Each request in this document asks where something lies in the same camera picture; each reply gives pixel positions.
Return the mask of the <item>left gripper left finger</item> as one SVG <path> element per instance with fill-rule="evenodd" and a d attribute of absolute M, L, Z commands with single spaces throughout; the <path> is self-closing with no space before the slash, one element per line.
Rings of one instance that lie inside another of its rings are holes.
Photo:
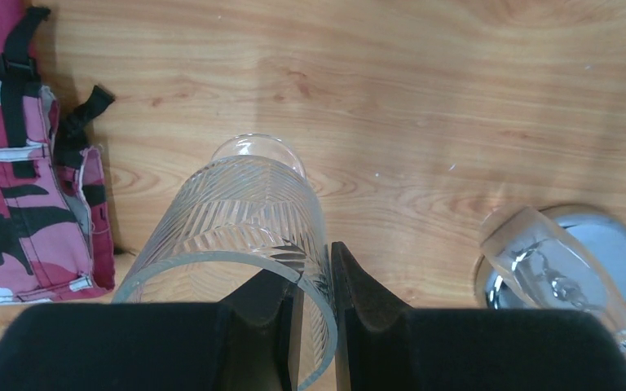
<path fill-rule="evenodd" d="M 262 270 L 217 302 L 35 305 L 0 340 L 0 390 L 294 390 L 302 302 Z"/>

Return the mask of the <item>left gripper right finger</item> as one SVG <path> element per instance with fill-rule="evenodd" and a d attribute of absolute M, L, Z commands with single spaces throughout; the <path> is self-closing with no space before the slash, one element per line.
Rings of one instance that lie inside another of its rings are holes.
<path fill-rule="evenodd" d="M 414 308 L 331 248 L 340 390 L 626 390 L 611 334 L 574 310 Z"/>

